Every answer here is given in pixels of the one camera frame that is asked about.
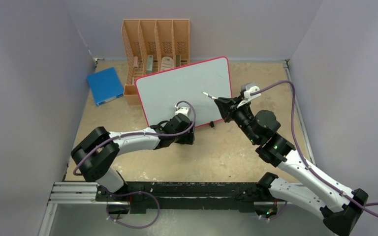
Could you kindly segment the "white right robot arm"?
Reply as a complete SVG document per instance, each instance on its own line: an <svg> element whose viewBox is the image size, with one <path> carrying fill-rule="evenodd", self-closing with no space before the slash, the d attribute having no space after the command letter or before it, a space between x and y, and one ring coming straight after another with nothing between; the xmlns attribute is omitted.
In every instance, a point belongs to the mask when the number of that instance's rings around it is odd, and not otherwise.
<svg viewBox="0 0 378 236"><path fill-rule="evenodd" d="M237 124L250 142L258 146L255 151L264 162L300 181L300 185L296 185L266 173L257 186L258 197L287 200L316 215L336 235L350 235L368 194L360 188L353 190L339 183L301 158L296 147L277 132L281 124L272 111L260 110L254 115L249 103L241 102L240 97L214 99L223 120Z"/></svg>

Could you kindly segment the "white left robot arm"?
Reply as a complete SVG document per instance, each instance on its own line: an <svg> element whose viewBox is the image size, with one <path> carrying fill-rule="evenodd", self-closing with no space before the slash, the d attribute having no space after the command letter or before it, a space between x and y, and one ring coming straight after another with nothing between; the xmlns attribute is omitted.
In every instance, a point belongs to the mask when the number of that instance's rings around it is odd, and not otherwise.
<svg viewBox="0 0 378 236"><path fill-rule="evenodd" d="M95 128L72 151L76 164L75 176L87 182L96 182L108 190L114 201L127 195L126 182L111 166L116 157L140 150L167 148L172 143L194 143L194 121L187 115L176 114L140 131L108 132L103 126Z"/></svg>

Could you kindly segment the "green whiteboard marker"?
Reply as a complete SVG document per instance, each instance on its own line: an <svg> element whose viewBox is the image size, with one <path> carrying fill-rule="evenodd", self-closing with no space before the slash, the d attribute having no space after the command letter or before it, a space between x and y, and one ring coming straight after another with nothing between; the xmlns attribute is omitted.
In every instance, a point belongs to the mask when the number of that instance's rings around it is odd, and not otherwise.
<svg viewBox="0 0 378 236"><path fill-rule="evenodd" d="M209 93L203 92L203 94L204 94L205 96L207 96L208 98L212 99L212 100L216 100L216 97L210 95Z"/></svg>

